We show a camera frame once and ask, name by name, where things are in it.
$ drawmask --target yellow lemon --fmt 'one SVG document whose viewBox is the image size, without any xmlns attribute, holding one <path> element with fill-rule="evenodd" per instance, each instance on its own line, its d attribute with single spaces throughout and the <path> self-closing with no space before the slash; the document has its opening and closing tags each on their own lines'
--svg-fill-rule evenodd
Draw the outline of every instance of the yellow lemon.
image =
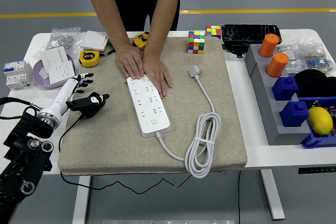
<svg viewBox="0 0 336 224">
<path fill-rule="evenodd" d="M 311 107 L 308 122 L 311 129 L 318 135 L 327 135 L 332 130 L 332 118 L 329 112 L 322 107 Z"/>
</svg>

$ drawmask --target rubik's cube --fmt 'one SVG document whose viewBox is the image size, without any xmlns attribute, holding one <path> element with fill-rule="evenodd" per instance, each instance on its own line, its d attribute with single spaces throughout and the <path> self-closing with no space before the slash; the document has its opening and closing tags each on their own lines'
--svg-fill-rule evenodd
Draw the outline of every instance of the rubik's cube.
<svg viewBox="0 0 336 224">
<path fill-rule="evenodd" d="M 217 38 L 221 38 L 222 36 L 222 32 L 221 32 L 221 27 L 220 26 L 206 26 L 205 27 L 205 35 L 206 36 L 214 36 L 214 37 L 217 37 Z"/>
<path fill-rule="evenodd" d="M 205 35 L 203 31 L 189 31 L 188 54 L 202 54 L 204 45 Z"/>
</svg>

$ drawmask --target yellow floor line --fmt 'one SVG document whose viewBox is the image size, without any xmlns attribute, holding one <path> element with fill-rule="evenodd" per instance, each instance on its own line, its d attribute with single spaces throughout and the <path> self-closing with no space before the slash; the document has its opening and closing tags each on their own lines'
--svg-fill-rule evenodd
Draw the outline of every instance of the yellow floor line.
<svg viewBox="0 0 336 224">
<path fill-rule="evenodd" d="M 336 12 L 336 8 L 181 10 L 180 14 L 316 13 L 316 12 L 318 13 Z"/>
<path fill-rule="evenodd" d="M 228 13 L 326 13 L 336 12 L 336 8 L 296 8 L 296 9 L 213 9 L 213 10 L 181 10 L 180 14 L 228 14 Z M 0 14 L 0 18 L 46 18 L 46 17 L 79 17 L 96 16 L 96 13 L 31 13 Z"/>
</svg>

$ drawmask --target black case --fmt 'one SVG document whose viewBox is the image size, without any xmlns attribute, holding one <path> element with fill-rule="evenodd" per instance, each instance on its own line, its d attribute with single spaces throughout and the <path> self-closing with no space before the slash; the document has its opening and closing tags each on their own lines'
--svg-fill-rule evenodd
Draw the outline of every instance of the black case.
<svg viewBox="0 0 336 224">
<path fill-rule="evenodd" d="M 267 34 L 275 34 L 282 42 L 279 27 L 277 25 L 248 25 L 231 24 L 222 25 L 222 38 L 227 50 L 241 57 L 247 53 L 250 44 L 263 43 Z"/>
</svg>

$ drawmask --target white table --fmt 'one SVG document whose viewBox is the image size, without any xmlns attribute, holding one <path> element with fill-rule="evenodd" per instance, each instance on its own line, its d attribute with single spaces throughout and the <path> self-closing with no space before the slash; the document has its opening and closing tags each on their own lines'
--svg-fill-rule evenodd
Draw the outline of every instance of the white table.
<svg viewBox="0 0 336 224">
<path fill-rule="evenodd" d="M 282 44 L 287 44 L 298 38 L 312 38 L 316 42 L 322 42 L 319 35 L 310 29 L 281 30 Z M 129 37 L 134 37 L 137 32 L 128 33 Z M 50 34 L 37 34 L 33 37 L 24 60 L 32 66 L 37 59 L 35 53 L 49 40 Z M 188 31 L 171 31 L 170 37 L 186 37 Z M 324 47 L 327 57 L 332 60 L 328 50 Z M 266 138 L 266 133 L 261 120 L 259 107 L 254 94 L 251 80 L 248 76 L 245 61 L 243 58 L 237 58 L 230 52 L 225 51 L 224 57 L 232 84 L 232 90 L 237 105 L 238 116 L 241 130 L 243 132 L 245 147 L 247 151 L 246 169 L 260 169 L 263 176 L 265 189 L 269 199 L 272 215 L 274 219 L 284 219 L 279 195 L 271 172 L 272 167 L 309 167 L 309 166 L 335 166 L 336 165 L 336 147 L 325 147 L 316 149 L 304 149 L 301 145 L 281 145 L 270 146 Z M 35 84 L 22 90 L 11 91 L 10 97 L 16 97 L 35 103 L 38 106 L 47 107 L 51 104 L 59 89 L 45 90 Z M 2 116 L 21 115 L 25 105 L 17 103 L 6 104 L 1 113 Z M 62 118 L 61 126 L 56 129 L 49 139 L 55 150 L 51 155 L 53 168 L 45 174 L 59 174 L 57 161 L 59 153 L 57 151 L 58 141 L 65 131 L 66 122 L 69 114 L 66 113 Z M 18 120 L 2 121 L 0 125 L 1 135 L 0 143 L 3 143 L 14 128 Z M 3 171 L 8 160 L 3 156 L 8 151 L 8 147 L 0 144 L 0 170 Z M 81 177 L 80 183 L 89 184 L 90 177 Z M 74 214 L 74 223 L 81 223 L 85 220 L 88 190 L 79 188 Z"/>
</svg>

